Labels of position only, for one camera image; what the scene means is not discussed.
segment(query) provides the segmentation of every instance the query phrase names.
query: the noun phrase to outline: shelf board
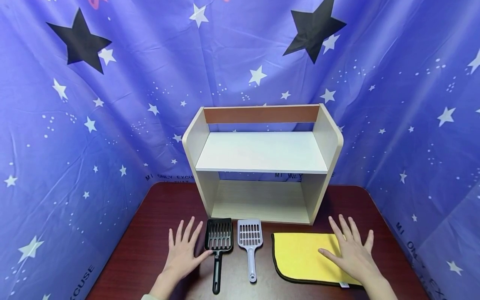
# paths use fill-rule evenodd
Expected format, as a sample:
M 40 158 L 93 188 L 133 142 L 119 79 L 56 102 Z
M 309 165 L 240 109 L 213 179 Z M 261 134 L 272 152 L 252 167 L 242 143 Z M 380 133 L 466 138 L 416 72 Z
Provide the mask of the shelf board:
M 326 174 L 312 132 L 211 132 L 197 171 Z
M 220 180 L 212 217 L 310 224 L 300 182 Z

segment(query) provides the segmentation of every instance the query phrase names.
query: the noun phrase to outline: towel black trim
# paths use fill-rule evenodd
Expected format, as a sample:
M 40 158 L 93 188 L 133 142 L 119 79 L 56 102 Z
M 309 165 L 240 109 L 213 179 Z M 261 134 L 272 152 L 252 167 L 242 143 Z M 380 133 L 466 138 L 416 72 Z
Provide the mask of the towel black trim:
M 278 269 L 278 265 L 276 264 L 276 258 L 275 258 L 275 236 L 274 233 L 272 233 L 272 258 L 273 258 L 273 264 L 275 266 L 275 270 L 277 274 L 283 279 L 291 283 L 302 283 L 302 284 L 322 284 L 322 285 L 329 285 L 329 286 L 336 286 L 339 287 L 340 284 L 338 282 L 329 282 L 329 281 L 321 281 L 321 280 L 309 280 L 309 279 L 295 279 L 291 278 L 288 276 L 285 276 L 280 272 Z M 361 288 L 363 289 L 363 286 L 358 285 L 358 284 L 348 284 L 351 288 Z

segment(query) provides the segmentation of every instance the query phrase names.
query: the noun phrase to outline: dark red table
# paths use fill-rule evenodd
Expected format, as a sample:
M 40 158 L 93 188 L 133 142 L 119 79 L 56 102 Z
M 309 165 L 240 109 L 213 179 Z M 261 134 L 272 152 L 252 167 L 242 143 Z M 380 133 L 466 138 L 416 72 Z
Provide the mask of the dark red table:
M 248 281 L 247 254 L 238 247 L 235 238 L 233 252 L 223 257 L 219 295 L 212 293 L 213 258 L 209 258 L 177 287 L 172 299 L 368 299 L 362 289 L 289 283 L 278 276 L 273 265 L 271 233 L 332 233 L 327 217 L 340 213 L 355 219 L 363 240 L 369 229 L 374 230 L 373 258 L 399 299 L 428 299 L 371 197 L 356 186 L 329 186 L 313 226 L 262 223 L 264 245 L 255 256 L 258 275 L 255 285 Z M 191 216 L 198 221 L 207 219 L 195 184 L 154 185 L 87 300 L 135 300 L 148 293 L 167 258 L 168 229 L 176 228 L 181 219 L 188 220 Z

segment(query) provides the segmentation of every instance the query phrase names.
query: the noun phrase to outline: right hand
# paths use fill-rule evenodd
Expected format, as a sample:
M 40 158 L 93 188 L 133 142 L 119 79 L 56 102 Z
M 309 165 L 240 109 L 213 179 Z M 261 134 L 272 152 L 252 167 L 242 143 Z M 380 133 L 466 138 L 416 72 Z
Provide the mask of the right hand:
M 328 217 L 328 220 L 338 240 L 341 257 L 335 256 L 329 250 L 322 248 L 318 249 L 318 252 L 363 285 L 367 281 L 382 279 L 383 276 L 372 258 L 373 230 L 368 232 L 367 240 L 362 245 L 360 233 L 353 218 L 348 218 L 351 230 L 342 215 L 339 215 L 338 218 L 343 234 L 331 216 Z

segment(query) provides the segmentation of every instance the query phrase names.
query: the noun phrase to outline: microfiber towel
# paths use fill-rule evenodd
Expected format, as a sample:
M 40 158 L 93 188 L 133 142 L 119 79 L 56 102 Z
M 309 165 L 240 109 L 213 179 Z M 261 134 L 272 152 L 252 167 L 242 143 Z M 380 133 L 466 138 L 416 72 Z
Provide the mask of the microfiber towel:
M 339 285 L 340 282 L 345 282 L 361 286 L 360 282 L 320 254 L 319 248 L 340 256 L 334 234 L 272 234 L 273 261 L 277 273 L 283 279 L 294 283 Z

